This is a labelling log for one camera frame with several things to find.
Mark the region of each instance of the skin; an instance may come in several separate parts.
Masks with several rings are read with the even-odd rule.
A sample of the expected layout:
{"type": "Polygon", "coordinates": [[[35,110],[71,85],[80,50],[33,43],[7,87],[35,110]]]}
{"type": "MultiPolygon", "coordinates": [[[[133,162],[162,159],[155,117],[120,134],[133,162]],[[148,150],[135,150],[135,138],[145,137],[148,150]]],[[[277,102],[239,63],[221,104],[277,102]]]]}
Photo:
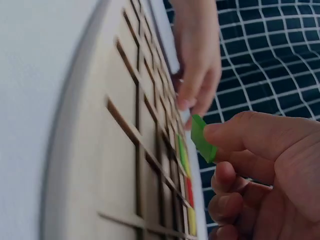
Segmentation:
{"type": "Polygon", "coordinates": [[[320,239],[319,122],[242,112],[204,135],[219,149],[210,239],[320,239]]]}
{"type": "MultiPolygon", "coordinates": [[[[173,76],[182,111],[201,117],[208,111],[221,78],[219,23],[212,0],[172,0],[173,27],[180,71],[173,76]]],[[[191,119],[185,129],[191,128],[191,119]]]]}

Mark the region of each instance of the wooden game board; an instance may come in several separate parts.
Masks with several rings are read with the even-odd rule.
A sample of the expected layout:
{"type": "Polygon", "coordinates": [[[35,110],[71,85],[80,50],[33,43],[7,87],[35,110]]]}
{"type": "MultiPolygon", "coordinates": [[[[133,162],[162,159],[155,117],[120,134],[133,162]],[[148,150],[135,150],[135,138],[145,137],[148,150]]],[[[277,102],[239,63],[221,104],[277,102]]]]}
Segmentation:
{"type": "Polygon", "coordinates": [[[195,240],[183,123],[151,21],[140,0],[98,7],[57,115],[44,239],[195,240]]]}

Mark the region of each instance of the green tile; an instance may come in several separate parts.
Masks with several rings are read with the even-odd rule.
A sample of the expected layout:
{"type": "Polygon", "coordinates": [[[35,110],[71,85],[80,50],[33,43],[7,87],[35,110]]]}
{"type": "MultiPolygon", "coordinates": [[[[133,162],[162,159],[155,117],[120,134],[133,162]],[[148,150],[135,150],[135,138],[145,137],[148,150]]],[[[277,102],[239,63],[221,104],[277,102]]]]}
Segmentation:
{"type": "Polygon", "coordinates": [[[209,164],[215,160],[217,147],[205,140],[204,129],[207,124],[199,115],[192,116],[191,139],[201,156],[209,164]]]}

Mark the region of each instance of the green game piece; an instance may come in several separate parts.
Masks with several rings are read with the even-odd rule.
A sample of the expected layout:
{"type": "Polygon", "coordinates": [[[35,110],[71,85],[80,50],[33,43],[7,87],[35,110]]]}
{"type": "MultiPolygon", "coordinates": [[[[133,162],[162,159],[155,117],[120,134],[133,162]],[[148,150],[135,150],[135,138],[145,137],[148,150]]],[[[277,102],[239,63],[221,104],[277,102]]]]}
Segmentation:
{"type": "Polygon", "coordinates": [[[187,168],[186,168],[186,159],[185,159],[185,152],[184,152],[185,147],[180,135],[178,135],[178,142],[179,142],[180,161],[184,170],[186,171],[187,168]]]}
{"type": "Polygon", "coordinates": [[[191,139],[201,156],[210,164],[215,160],[217,147],[205,140],[204,129],[206,125],[206,122],[199,115],[192,116],[191,139]]]}

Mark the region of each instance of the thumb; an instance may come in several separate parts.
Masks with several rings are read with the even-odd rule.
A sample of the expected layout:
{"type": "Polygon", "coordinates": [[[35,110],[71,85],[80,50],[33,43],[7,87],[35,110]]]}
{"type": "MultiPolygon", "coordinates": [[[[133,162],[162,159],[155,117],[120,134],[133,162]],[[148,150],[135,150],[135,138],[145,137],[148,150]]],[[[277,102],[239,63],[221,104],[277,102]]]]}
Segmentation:
{"type": "Polygon", "coordinates": [[[320,123],[309,119],[244,111],[225,123],[206,126],[204,137],[226,151],[249,150],[275,161],[290,146],[317,130],[320,123]]]}

